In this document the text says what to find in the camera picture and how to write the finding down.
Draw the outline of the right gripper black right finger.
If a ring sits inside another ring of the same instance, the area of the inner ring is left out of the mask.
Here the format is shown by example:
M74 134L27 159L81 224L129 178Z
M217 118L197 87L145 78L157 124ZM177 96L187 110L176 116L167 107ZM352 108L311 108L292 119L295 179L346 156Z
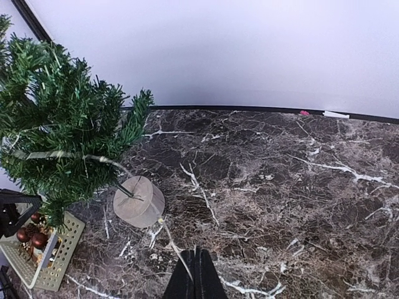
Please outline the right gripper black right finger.
M195 250L195 298L228 298L209 252L201 248Z

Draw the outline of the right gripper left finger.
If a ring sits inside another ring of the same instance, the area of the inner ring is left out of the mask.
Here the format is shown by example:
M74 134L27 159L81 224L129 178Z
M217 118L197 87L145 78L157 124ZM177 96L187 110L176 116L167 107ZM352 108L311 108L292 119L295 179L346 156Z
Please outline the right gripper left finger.
M194 299L195 298L195 252L181 252L183 261L179 260L170 277L162 299Z

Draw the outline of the small green christmas tree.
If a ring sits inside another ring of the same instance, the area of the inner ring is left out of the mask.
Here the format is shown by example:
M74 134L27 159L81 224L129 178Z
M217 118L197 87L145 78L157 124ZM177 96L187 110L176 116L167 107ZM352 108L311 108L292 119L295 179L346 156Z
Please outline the small green christmas tree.
M1 167L41 207L51 227L65 210L117 182L119 160L144 131L150 90L128 98L62 45L8 34L1 16Z

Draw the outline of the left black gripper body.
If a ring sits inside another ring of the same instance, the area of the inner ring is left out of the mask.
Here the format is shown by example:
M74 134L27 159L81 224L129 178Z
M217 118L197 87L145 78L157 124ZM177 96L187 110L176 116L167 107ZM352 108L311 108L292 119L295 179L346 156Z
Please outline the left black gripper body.
M16 204L32 204L24 212ZM9 189L1 189L1 237L12 237L42 205L39 195L27 195Z

